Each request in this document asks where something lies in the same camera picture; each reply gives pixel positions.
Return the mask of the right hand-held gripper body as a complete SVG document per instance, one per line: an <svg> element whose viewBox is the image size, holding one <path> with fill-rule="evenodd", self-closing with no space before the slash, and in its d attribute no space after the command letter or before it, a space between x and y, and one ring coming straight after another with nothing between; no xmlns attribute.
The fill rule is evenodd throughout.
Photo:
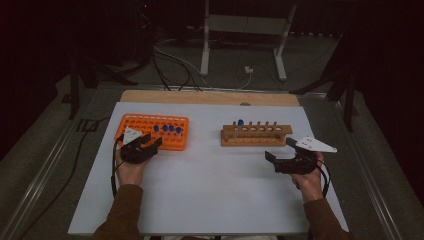
<svg viewBox="0 0 424 240"><path fill-rule="evenodd" d="M275 171L283 174L305 175L311 173L317 166L316 152L336 153L337 149L313 137L298 140L295 155L291 159L276 158Z"/></svg>

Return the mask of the white table board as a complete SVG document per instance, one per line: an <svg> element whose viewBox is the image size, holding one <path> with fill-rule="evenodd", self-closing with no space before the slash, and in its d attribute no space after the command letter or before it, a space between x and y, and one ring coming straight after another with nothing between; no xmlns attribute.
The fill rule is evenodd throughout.
<svg viewBox="0 0 424 240"><path fill-rule="evenodd" d="M302 197L290 176L277 173L263 147L224 147L220 131L237 120L289 124L293 138L311 135L301 107L198 104L116 104L71 221L72 235L88 236L113 202L114 136L126 113L186 116L182 151L160 151L148 163L138 228L145 235L280 235L304 233Z"/></svg>

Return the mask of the orange plastic tube rack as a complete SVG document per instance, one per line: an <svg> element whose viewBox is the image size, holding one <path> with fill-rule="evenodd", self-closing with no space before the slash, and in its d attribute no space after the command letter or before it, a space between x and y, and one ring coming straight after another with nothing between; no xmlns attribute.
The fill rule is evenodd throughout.
<svg viewBox="0 0 424 240"><path fill-rule="evenodd" d="M173 125L176 127L182 128L182 140L178 141L176 136L176 131L174 138L164 138L162 126ZM141 113L127 113L124 114L121 118L121 121L118 125L117 132L114 139L117 140L119 137L123 136L124 130L126 127L141 131L143 135L150 133L151 141L147 145L152 144L156 139L154 136L153 126L158 125L159 137L162 138L162 145L160 146L161 150L173 150L173 151L182 151L186 147L187 135L189 129L189 119L183 116L168 116L168 115L153 115L153 114L141 114Z"/></svg>

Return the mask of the metal floor rail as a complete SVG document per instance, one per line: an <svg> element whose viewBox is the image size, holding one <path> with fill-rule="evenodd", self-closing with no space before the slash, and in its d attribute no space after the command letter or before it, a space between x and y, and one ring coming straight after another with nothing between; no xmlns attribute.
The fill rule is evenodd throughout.
<svg viewBox="0 0 424 240"><path fill-rule="evenodd" d="M339 102L331 102L331 108L336 116L338 123L342 126L342 132L347 138L349 146L354 153L354 162L357 166L359 174L361 175L361 179L364 182L364 186L387 237L387 240L404 240L368 166L366 156L364 155L357 138L355 137L354 133L350 132L345 126L344 109L342 105Z"/></svg>
<svg viewBox="0 0 424 240"><path fill-rule="evenodd" d="M73 118L55 100L0 162L0 240L17 240L95 91L84 90Z"/></svg>

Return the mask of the wooden tube rack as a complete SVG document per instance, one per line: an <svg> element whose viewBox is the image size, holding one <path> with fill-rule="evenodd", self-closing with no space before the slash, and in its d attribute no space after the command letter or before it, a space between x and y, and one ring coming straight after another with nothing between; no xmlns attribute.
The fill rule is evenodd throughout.
<svg viewBox="0 0 424 240"><path fill-rule="evenodd" d="M224 125L221 145L225 147L285 146L292 134L290 125Z"/></svg>

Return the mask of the grey metal stand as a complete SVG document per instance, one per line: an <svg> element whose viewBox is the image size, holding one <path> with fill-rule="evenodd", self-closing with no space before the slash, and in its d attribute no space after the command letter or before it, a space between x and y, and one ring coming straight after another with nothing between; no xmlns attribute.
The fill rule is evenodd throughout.
<svg viewBox="0 0 424 240"><path fill-rule="evenodd" d="M282 53L287 42L292 21L297 9L296 3L291 3L288 14L284 18L267 18L238 15L222 15L210 13L210 0L205 0L204 7L204 37L200 65L200 75L207 76L209 71L211 31L225 33L264 34L280 37L279 45L273 49L273 57L280 81L287 79Z"/></svg>

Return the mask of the person's left hand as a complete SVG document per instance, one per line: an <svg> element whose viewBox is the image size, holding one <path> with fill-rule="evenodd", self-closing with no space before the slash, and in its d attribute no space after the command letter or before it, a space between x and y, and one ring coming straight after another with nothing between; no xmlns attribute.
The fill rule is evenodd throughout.
<svg viewBox="0 0 424 240"><path fill-rule="evenodd" d="M144 170L148 164L148 160L131 164L123 161L120 157L116 159L116 175L121 186L136 185L140 186L143 181Z"/></svg>

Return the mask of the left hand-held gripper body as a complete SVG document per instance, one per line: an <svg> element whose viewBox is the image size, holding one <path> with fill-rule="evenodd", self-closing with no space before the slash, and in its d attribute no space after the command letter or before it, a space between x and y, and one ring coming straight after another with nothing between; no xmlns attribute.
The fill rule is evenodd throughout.
<svg viewBox="0 0 424 240"><path fill-rule="evenodd" d="M121 146L121 159L131 164L139 164L149 160L157 154L158 148L142 144L141 138L144 135L141 131L126 127L123 134Z"/></svg>

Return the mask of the person's right hand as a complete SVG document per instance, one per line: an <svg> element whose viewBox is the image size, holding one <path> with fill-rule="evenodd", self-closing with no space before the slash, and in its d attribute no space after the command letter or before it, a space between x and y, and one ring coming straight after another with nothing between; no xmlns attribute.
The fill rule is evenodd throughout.
<svg viewBox="0 0 424 240"><path fill-rule="evenodd" d="M300 190L304 203L323 198L321 187L321 166L324 156L321 152L316 152L318 166L309 174L291 174L292 182Z"/></svg>

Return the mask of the black stand legs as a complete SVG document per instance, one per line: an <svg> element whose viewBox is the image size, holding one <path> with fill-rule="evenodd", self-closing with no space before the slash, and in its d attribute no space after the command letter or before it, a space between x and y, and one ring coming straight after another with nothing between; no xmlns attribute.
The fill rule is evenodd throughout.
<svg viewBox="0 0 424 240"><path fill-rule="evenodd" d="M99 80L95 76L95 70L123 85L135 85L135 82L127 80L106 65L87 55L71 55L69 57L69 67L70 93L67 96L67 101L70 103L70 119L76 117L81 106L79 82L82 81L87 88L96 88L98 86Z"/></svg>
<svg viewBox="0 0 424 240"><path fill-rule="evenodd" d="M344 113L343 122L346 128L352 132L352 116L354 110L354 92L355 92L355 75L348 67L342 67L332 73L324 74L318 80L296 90L291 90L290 94L304 95L319 86L332 82L332 86L326 94L329 101L339 101L344 96Z"/></svg>

